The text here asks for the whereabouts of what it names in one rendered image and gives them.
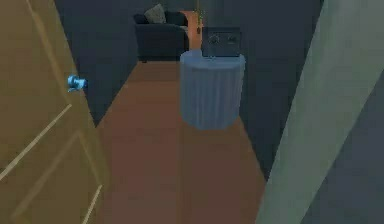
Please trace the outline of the blue round draped table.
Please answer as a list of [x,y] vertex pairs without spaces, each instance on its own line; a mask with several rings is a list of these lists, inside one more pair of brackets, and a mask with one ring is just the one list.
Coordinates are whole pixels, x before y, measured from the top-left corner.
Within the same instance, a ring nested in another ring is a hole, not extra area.
[[180,56],[180,112],[200,130],[220,130],[239,116],[246,59],[204,57],[201,50]]

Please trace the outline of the dark grey safe box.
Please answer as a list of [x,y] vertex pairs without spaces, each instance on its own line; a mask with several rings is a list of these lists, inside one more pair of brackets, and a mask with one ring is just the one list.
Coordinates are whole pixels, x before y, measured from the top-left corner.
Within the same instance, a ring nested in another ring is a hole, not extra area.
[[201,51],[204,57],[238,57],[241,48],[239,27],[204,27]]

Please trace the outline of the dark blue sofa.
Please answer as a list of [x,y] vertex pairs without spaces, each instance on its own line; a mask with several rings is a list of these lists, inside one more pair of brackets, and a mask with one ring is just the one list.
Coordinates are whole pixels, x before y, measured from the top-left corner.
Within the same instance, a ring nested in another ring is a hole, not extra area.
[[139,61],[179,61],[190,49],[186,15],[166,11],[165,18],[165,24],[155,24],[143,14],[133,16]]

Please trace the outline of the beige pillow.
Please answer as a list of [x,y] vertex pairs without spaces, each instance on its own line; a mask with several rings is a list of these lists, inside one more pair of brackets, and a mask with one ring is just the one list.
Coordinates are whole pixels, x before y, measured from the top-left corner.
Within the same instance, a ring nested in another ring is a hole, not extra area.
[[148,9],[144,16],[150,23],[155,24],[165,24],[166,23],[166,16],[164,8],[161,4],[157,4],[153,6],[152,8]]

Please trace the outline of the silver blue door knob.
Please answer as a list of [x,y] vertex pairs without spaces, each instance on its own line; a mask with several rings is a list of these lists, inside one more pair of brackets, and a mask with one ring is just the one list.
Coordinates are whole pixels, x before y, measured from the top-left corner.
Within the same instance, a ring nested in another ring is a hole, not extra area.
[[68,76],[67,85],[69,92],[80,91],[88,86],[88,81],[78,75],[71,74]]

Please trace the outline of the tan panelled room door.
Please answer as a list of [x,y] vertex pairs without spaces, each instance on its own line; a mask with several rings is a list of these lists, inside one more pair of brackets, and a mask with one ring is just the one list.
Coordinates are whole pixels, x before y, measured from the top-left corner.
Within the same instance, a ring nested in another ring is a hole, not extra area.
[[109,172],[71,74],[55,0],[0,0],[0,224],[98,224]]

